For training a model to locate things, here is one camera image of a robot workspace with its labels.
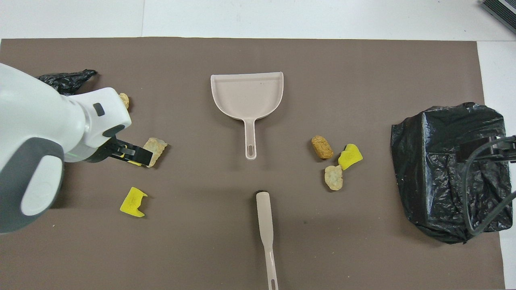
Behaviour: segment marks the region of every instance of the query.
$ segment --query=food scrap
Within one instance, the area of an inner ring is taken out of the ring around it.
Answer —
[[[125,108],[129,109],[129,97],[125,93],[120,93],[118,96],[120,96],[120,99],[124,102]]]
[[[342,188],[342,168],[340,165],[330,165],[324,170],[324,181],[331,190]]]
[[[342,151],[341,156],[338,158],[338,164],[342,167],[342,170],[348,169],[351,165],[364,159],[362,154],[358,150],[355,144],[346,145],[346,149]]]
[[[138,208],[141,205],[141,199],[146,196],[148,195],[144,194],[143,191],[136,187],[131,187],[122,203],[122,206],[120,207],[120,211],[135,217],[145,216],[145,214],[139,211]]]
[[[165,147],[167,145],[168,144],[161,139],[154,138],[154,137],[149,138],[147,143],[145,143],[145,145],[143,145],[143,148],[145,150],[149,150],[150,152],[152,152],[151,162],[147,167],[154,166],[154,164],[156,163],[156,160],[161,156],[161,154],[163,153],[163,150],[165,149]]]
[[[321,159],[328,159],[333,156],[333,150],[323,136],[317,135],[312,138],[312,146],[314,147],[317,156]]]

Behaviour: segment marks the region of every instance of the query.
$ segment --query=crumpled black plastic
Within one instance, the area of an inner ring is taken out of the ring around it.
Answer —
[[[73,95],[92,76],[95,70],[83,70],[76,73],[52,73],[38,76],[38,79],[56,89],[59,94]]]
[[[459,144],[488,136],[505,136],[504,118],[475,103],[431,107],[392,125],[391,153],[405,216],[430,237],[447,244],[473,236],[462,217]],[[470,169],[468,203],[473,227],[511,193],[507,163],[474,162]],[[509,204],[484,232],[512,226]]]

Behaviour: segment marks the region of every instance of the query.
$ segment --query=yellow paper scrap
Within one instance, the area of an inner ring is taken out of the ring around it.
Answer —
[[[144,194],[143,191],[136,187],[131,187],[131,190],[129,190],[129,193],[120,207],[120,211],[135,217],[145,216],[138,208],[141,205],[141,199],[146,196],[148,195]]]
[[[358,150],[355,144],[346,145],[346,149],[342,151],[341,156],[338,158],[338,164],[342,167],[342,170],[348,169],[351,165],[364,159],[362,154]]]

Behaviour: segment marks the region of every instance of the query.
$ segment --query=black hose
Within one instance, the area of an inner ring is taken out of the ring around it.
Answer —
[[[477,226],[476,229],[473,229],[473,225],[471,224],[470,218],[470,209],[467,203],[467,178],[469,177],[469,171],[471,164],[475,161],[476,157],[485,149],[506,141],[514,142],[516,140],[516,136],[503,137],[500,139],[493,140],[488,142],[479,148],[477,148],[473,153],[471,153],[470,157],[466,161],[465,169],[462,175],[462,215],[464,217],[464,222],[466,223],[467,230],[473,235],[476,236],[484,231],[484,229],[489,225],[489,223],[509,204],[514,198],[516,198],[516,191],[506,196],[483,220],[483,222]]]

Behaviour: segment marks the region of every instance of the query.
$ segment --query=dustpan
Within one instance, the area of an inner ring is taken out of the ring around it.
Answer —
[[[272,113],[283,97],[283,73],[212,75],[212,94],[217,107],[231,118],[242,120],[245,153],[256,159],[254,123]]]

